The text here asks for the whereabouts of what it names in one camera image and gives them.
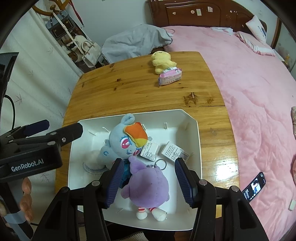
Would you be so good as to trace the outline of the left hand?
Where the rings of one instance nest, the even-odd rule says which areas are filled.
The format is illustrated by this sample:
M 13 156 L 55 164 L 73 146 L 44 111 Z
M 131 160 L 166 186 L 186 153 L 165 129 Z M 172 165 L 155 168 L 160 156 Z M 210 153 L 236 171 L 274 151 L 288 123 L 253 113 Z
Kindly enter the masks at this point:
M 23 179 L 22 182 L 23 197 L 20 200 L 20 209 L 25 214 L 25 219 L 30 223 L 34 219 L 32 211 L 32 184 L 28 177 Z M 8 213 L 8 202 L 1 200 L 1 216 L 4 217 Z

